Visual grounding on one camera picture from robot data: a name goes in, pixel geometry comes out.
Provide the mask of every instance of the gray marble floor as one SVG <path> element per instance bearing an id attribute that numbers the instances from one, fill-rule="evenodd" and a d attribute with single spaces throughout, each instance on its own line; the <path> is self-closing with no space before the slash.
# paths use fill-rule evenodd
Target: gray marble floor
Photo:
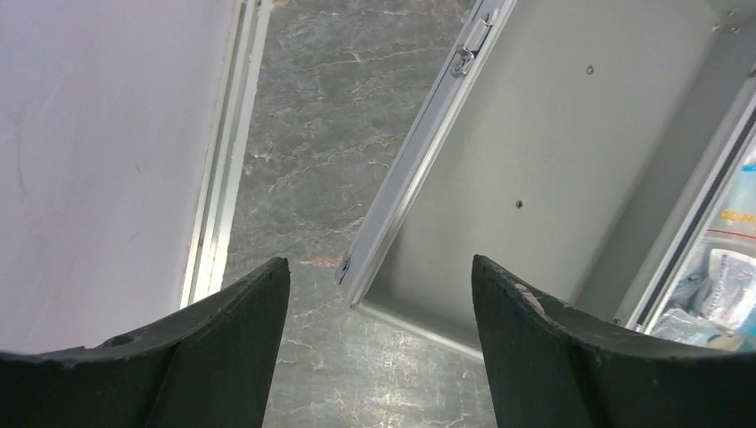
<path id="1" fill-rule="evenodd" d="M 226 268 L 292 265 L 267 428 L 496 425 L 481 364 L 347 311 L 333 282 L 471 5 L 274 5 Z"/>

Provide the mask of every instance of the white wall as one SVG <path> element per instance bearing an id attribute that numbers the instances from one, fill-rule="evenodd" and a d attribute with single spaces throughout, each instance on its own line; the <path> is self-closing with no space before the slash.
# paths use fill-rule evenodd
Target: white wall
<path id="1" fill-rule="evenodd" d="M 0 349 L 177 309 L 233 3 L 0 1 Z"/>

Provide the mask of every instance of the door frame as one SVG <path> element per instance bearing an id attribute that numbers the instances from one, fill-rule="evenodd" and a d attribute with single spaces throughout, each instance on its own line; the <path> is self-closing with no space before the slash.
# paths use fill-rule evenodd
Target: door frame
<path id="1" fill-rule="evenodd" d="M 179 308 L 220 291 L 273 0 L 235 0 Z"/>

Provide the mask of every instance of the black plastic part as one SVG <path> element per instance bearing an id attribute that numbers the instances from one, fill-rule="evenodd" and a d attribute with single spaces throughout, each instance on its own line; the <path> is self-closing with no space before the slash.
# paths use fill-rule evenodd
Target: black plastic part
<path id="1" fill-rule="evenodd" d="M 756 426 L 756 354 L 606 323 L 476 256 L 472 300 L 499 427 Z"/>
<path id="2" fill-rule="evenodd" d="M 260 427 L 289 287 L 272 259 L 98 348 L 0 353 L 0 426 Z"/>

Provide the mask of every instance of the gray metal panel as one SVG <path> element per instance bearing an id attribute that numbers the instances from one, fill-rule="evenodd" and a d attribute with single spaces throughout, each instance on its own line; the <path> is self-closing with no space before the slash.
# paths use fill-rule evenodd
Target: gray metal panel
<path id="1" fill-rule="evenodd" d="M 632 313 L 701 192 L 712 163 L 743 115 L 747 100 L 736 103 L 733 109 L 731 106 L 756 61 L 754 23 L 743 25 L 735 34 L 724 31 L 720 35 L 586 281 L 576 303 L 579 309 L 607 321 L 617 317 L 623 325 L 632 326 L 635 322 Z M 716 147 L 710 148 L 712 140 Z M 707 150 L 711 155 L 702 160 Z M 701 161 L 706 163 L 700 168 L 703 174 L 693 177 Z M 687 186 L 691 192 L 681 199 Z M 673 215 L 676 206 L 677 214 Z M 618 311 L 623 298 L 627 301 Z"/>
<path id="2" fill-rule="evenodd" d="M 486 16 L 496 21 L 491 31 L 491 36 L 494 36 L 504 26 L 515 3 L 516 0 L 478 0 L 460 32 L 457 44 L 463 40 L 465 32 L 477 20 Z M 461 103 L 473 84 L 474 76 L 485 62 L 488 48 L 483 47 L 468 78 L 453 75 L 452 61 L 455 50 L 456 47 L 444 63 L 431 93 L 367 212 L 365 222 L 336 271 L 336 281 L 345 289 L 349 304 L 361 299 L 366 287 L 373 280 L 388 250 L 387 244 L 397 233 L 407 207 L 412 203 L 440 148 L 444 134 L 442 129 L 448 128 L 448 123 L 453 121 L 459 112 Z"/>
<path id="3" fill-rule="evenodd" d="M 703 0 L 519 2 L 411 207 L 380 218 L 401 225 L 369 243 L 385 258 L 357 238 L 350 301 L 372 282 L 358 306 L 476 357 L 473 254 L 575 301 L 718 20 Z"/>

